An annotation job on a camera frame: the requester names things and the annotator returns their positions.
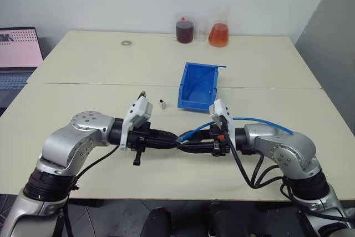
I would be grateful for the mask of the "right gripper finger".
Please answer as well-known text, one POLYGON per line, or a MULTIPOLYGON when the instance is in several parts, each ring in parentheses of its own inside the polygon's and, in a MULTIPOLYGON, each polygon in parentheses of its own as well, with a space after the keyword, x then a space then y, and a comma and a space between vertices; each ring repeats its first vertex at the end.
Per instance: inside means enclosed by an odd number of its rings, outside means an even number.
POLYGON ((208 139, 210 136, 210 131, 207 129, 202 130, 191 130, 182 135, 183 140, 204 140, 208 139))
POLYGON ((180 144, 180 150, 191 154, 211 154, 214 151, 214 142, 184 142, 180 144))

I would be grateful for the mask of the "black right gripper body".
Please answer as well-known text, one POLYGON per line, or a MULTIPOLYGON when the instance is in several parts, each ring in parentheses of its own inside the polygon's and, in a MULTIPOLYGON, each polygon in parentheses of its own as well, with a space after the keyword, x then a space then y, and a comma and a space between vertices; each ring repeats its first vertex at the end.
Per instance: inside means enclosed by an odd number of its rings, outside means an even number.
POLYGON ((225 156, 230 152, 230 146, 225 137, 225 133, 217 125, 210 127, 210 137, 213 140, 213 150, 211 154, 214 157, 225 156))

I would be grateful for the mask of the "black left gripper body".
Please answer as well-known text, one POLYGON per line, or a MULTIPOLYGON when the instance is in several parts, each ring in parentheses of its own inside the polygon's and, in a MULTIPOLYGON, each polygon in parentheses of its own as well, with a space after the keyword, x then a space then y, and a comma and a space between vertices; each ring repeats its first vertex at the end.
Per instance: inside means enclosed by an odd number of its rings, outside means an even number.
POLYGON ((143 123, 140 127, 133 127, 128 135, 128 147, 131 151, 136 152, 133 161, 134 166, 141 164, 141 155, 145 152, 146 144, 149 139, 150 122, 143 123))

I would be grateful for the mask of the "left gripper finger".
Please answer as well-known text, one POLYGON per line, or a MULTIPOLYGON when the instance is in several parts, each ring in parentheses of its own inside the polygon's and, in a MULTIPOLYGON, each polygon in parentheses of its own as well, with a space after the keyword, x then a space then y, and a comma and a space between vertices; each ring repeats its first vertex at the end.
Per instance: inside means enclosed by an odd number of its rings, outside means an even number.
POLYGON ((178 148, 179 145, 179 142, 164 142, 161 140, 148 140, 145 144, 146 147, 153 149, 173 149, 178 148))
POLYGON ((167 142, 177 142, 179 140, 179 137, 176 134, 164 130, 157 130, 157 129, 151 129, 151 137, 158 140, 164 140, 167 142))

